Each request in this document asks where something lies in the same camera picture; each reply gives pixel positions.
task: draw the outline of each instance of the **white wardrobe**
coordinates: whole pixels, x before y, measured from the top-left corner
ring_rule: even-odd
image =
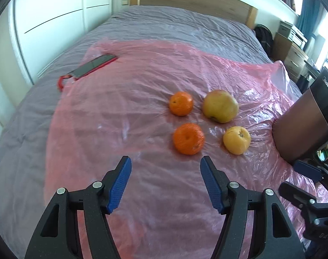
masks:
[[[112,0],[14,0],[23,69],[35,83],[46,67],[111,15]]]

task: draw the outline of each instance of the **white printer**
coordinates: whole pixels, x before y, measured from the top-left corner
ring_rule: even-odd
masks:
[[[301,49],[304,49],[304,46],[308,41],[304,37],[303,33],[299,31],[296,26],[289,22],[280,21],[278,33],[294,42]]]

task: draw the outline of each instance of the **wooden headboard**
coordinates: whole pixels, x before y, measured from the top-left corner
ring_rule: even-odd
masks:
[[[255,27],[258,9],[240,0],[130,0],[130,5],[169,6],[235,20]]]

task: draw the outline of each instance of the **gray bedspread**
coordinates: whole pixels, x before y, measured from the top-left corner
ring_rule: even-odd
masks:
[[[0,139],[0,234],[18,258],[24,257],[44,211],[46,140],[60,99],[56,82],[77,68],[86,50],[103,38],[174,40],[235,61],[271,63],[245,25],[178,8],[129,7],[86,34],[50,65]],[[294,84],[289,90],[299,96]]]

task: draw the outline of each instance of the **wooden cabinet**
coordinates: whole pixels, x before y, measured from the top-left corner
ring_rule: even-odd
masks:
[[[290,79],[297,82],[308,56],[294,42],[277,33],[274,38],[272,59],[281,60]]]
[[[14,23],[33,80],[80,37],[111,15],[111,0],[15,0]]]

